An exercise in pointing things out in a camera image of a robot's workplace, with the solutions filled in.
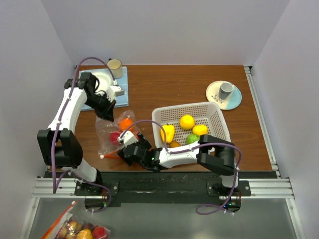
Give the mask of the clear zip top bag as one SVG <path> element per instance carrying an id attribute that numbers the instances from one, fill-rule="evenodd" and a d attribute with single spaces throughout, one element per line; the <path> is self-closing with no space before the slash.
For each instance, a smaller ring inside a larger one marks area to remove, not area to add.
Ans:
<path id="1" fill-rule="evenodd" d="M 118 137 L 135 121 L 136 117 L 132 110 L 124 111 L 113 122 L 96 117 L 95 129 L 99 138 L 98 154 L 101 159 L 119 158 L 117 151 L 123 147 L 123 144 L 118 142 Z"/>

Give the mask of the fake red apple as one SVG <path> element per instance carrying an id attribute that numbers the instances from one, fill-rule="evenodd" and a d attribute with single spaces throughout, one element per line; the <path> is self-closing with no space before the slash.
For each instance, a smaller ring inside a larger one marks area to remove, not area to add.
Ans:
<path id="1" fill-rule="evenodd" d="M 111 132 L 109 135 L 109 141 L 113 146 L 118 146 L 121 143 L 118 141 L 118 138 L 120 137 L 121 133 L 118 131 Z"/>

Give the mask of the small fake brown orange fruit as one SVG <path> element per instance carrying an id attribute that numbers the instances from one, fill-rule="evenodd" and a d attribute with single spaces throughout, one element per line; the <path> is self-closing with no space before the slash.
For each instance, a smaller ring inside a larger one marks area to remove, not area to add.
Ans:
<path id="1" fill-rule="evenodd" d="M 177 141 L 172 141 L 172 142 L 169 144 L 169 147 L 170 147 L 170 148 L 180 147 L 180 144 L 179 144 Z"/>

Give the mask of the fake yellow pepper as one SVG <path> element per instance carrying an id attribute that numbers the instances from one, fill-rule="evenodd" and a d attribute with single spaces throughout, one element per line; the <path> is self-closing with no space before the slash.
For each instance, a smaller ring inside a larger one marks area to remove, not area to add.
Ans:
<path id="1" fill-rule="evenodd" d="M 164 142 L 165 136 L 166 136 L 166 143 L 169 144 L 173 141 L 174 134 L 175 134 L 175 127 L 172 124 L 166 124 L 163 125 L 163 130 L 160 130 L 160 136 L 162 139 L 162 142 Z"/>

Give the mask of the fake yellow lemon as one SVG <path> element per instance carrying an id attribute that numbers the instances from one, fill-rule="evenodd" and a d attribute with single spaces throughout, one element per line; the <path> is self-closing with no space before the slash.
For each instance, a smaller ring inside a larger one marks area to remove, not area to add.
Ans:
<path id="1" fill-rule="evenodd" d="M 195 126 L 195 119 L 191 115 L 183 115 L 179 120 L 179 125 L 183 130 L 191 130 Z"/>

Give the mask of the fake yellow pear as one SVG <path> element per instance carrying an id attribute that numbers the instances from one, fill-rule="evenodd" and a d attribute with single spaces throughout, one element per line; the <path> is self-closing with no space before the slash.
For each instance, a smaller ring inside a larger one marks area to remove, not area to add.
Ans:
<path id="1" fill-rule="evenodd" d="M 201 136 L 208 133 L 208 128 L 206 125 L 203 124 L 195 125 L 192 129 L 192 133 L 197 136 Z"/>

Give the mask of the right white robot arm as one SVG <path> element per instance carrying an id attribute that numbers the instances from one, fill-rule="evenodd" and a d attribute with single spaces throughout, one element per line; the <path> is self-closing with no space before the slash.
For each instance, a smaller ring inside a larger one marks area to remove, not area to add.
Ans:
<path id="1" fill-rule="evenodd" d="M 175 148 L 152 148 L 142 134 L 122 133 L 117 154 L 128 165 L 138 163 L 143 169 L 160 172 L 186 164 L 199 164 L 221 176 L 222 190 L 232 196 L 239 191 L 238 165 L 242 152 L 233 143 L 211 135 L 202 135 L 194 143 Z"/>

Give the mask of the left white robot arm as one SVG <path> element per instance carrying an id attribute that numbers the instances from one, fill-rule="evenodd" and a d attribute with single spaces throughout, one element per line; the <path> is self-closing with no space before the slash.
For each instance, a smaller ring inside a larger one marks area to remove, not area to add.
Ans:
<path id="1" fill-rule="evenodd" d="M 93 108 L 97 117 L 114 121 L 113 109 L 120 90 L 121 87 L 108 70 L 83 72 L 79 79 L 68 79 L 65 82 L 63 100 L 54 120 L 47 129 L 37 133 L 44 163 L 52 169 L 54 193 L 61 181 L 61 178 L 56 177 L 57 169 L 80 179 L 81 188 L 91 195 L 103 192 L 101 173 L 83 158 L 75 127 L 83 105 Z"/>

